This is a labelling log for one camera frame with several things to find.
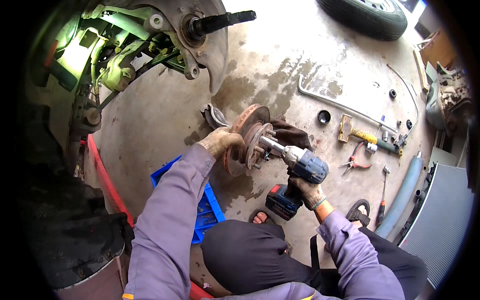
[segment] brake disc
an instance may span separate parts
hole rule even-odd
[[[245,146],[232,146],[224,153],[223,165],[228,174],[239,176],[247,169],[260,168],[258,162],[265,148],[258,141],[261,136],[271,138],[275,134],[269,122],[270,111],[260,104],[253,104],[240,114],[230,132],[240,134]]]

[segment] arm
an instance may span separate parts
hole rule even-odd
[[[232,135],[213,131],[162,176],[135,224],[124,299],[188,299],[197,205],[215,156],[243,142]]]
[[[320,223],[317,232],[337,266],[338,288],[345,299],[404,299],[403,289],[392,270],[379,264],[377,251],[366,235],[335,211],[320,184],[292,181],[303,193],[305,206]]]

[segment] black pants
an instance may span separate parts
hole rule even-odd
[[[367,228],[360,228],[378,252],[379,263],[390,268],[402,285],[406,300],[414,300],[427,281],[425,263]],[[206,232],[201,245],[205,266],[233,294],[247,294],[286,282],[303,282],[325,296],[341,297],[336,269],[316,271],[285,253],[280,225],[227,220]]]

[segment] blue pipe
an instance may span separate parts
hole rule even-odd
[[[390,233],[393,226],[398,221],[398,218],[400,218],[400,215],[410,200],[413,189],[417,184],[421,168],[423,167],[423,158],[421,158],[421,154],[422,153],[418,151],[417,155],[412,158],[405,179],[403,180],[400,190],[398,190],[392,206],[388,209],[383,222],[377,227],[377,230],[375,230],[375,233],[384,239]]]

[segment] red-handled pliers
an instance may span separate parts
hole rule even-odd
[[[356,147],[355,147],[355,150],[353,150],[353,154],[350,156],[350,161],[347,162],[347,163],[344,163],[344,164],[341,164],[341,166],[347,166],[348,165],[348,168],[345,170],[345,172],[343,172],[343,174],[345,174],[348,170],[350,170],[351,168],[361,168],[361,169],[368,169],[370,168],[372,165],[367,165],[367,166],[362,166],[362,165],[358,165],[354,162],[355,160],[355,156],[357,156],[357,152],[359,151],[360,147],[364,144],[364,141],[361,141]]]

